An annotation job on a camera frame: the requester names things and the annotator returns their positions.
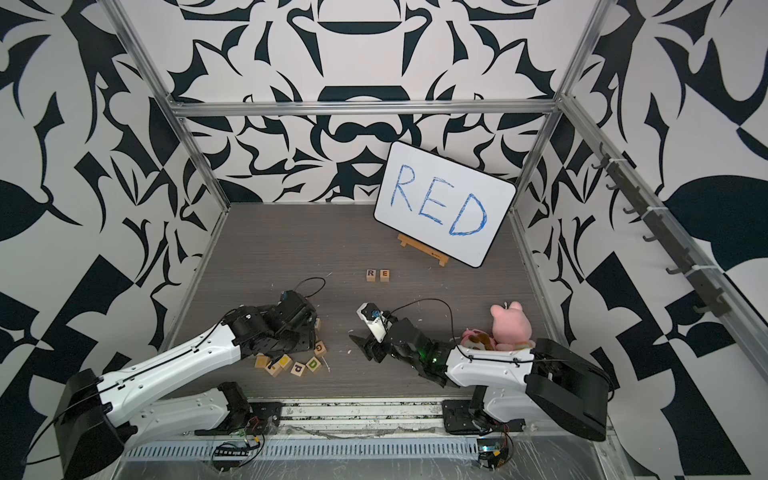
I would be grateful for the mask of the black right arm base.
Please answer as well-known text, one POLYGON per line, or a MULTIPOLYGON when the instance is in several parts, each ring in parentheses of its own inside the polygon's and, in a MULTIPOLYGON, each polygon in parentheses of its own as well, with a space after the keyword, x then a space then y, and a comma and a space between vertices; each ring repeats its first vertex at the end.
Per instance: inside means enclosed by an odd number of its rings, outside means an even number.
POLYGON ((471 400, 443 400, 441 402, 444 430, 451 435, 487 435, 493 432, 522 432, 526 426, 524 419, 501 422, 492 419, 478 408, 471 400))

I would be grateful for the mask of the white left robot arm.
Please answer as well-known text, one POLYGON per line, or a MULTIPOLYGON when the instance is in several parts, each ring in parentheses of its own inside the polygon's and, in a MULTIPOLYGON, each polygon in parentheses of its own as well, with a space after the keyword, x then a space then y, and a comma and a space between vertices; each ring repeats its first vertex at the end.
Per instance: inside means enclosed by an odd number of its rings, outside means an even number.
POLYGON ((270 365, 315 345, 317 312, 294 290, 273 305, 239 306, 213 326, 136 365, 65 384, 53 426, 66 479, 86 479, 139 445, 192 432, 245 429, 253 409, 234 381, 187 397, 170 393, 215 370, 264 355, 270 365))

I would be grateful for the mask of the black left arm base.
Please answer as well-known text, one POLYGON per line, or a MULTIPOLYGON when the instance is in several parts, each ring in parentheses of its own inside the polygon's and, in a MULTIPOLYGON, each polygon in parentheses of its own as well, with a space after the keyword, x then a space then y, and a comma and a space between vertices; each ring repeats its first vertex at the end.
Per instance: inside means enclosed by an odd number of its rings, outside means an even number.
POLYGON ((280 425, 283 406, 284 403, 279 401, 228 405, 227 415, 221 423, 211 429, 195 430, 194 435, 198 437, 234 435, 239 431, 246 435, 261 435, 272 426, 280 425))

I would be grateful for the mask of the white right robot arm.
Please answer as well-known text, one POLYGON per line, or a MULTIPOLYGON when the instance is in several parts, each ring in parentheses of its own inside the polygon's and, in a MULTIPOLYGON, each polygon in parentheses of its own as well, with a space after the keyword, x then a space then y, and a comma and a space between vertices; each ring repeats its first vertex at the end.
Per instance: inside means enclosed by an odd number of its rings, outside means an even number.
POLYGON ((386 357, 408 364, 441 387, 474 388, 474 413, 508 423, 523 417, 515 405, 521 397, 563 430, 580 438, 606 439, 610 376, 559 343, 540 338, 532 347, 487 351, 427 337, 407 318, 365 319, 365 336, 350 340, 369 361, 386 357))

